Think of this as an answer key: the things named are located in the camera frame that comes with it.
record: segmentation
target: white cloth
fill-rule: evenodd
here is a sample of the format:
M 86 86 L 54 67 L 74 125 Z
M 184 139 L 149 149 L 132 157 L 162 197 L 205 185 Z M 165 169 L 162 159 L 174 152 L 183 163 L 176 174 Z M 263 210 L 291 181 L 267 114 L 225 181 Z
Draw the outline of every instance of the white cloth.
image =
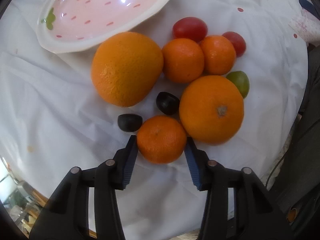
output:
M 13 0 L 0 21 L 0 154 L 49 197 L 71 167 L 96 167 L 125 146 L 130 134 L 119 130 L 119 114 L 146 120 L 160 114 L 160 91 L 179 97 L 185 86 L 161 77 L 138 105 L 107 104 L 90 79 L 95 49 L 54 55 L 38 44 L 35 27 L 44 1 Z M 235 31 L 244 37 L 247 52 L 233 68 L 250 79 L 242 127 L 223 145 L 197 143 L 228 168 L 249 166 L 261 177 L 285 142 L 308 72 L 306 44 L 288 26 L 296 15 L 298 0 L 171 0 L 134 29 L 163 46 L 177 20 L 195 16 L 207 23 L 209 34 Z M 206 193 L 193 186 L 184 155 L 169 165 L 152 165 L 139 155 L 130 185 L 117 198 L 126 238 L 158 240 L 198 228 Z M 92 228 L 93 217 L 91 202 Z

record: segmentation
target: strawberry-shaped bowl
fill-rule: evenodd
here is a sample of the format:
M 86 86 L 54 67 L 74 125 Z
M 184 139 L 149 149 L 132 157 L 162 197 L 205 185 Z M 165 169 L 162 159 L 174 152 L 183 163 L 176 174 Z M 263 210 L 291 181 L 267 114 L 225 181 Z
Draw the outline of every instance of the strawberry-shaped bowl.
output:
M 38 18 L 40 45 L 53 53 L 83 51 L 159 12 L 169 0 L 47 0 Z

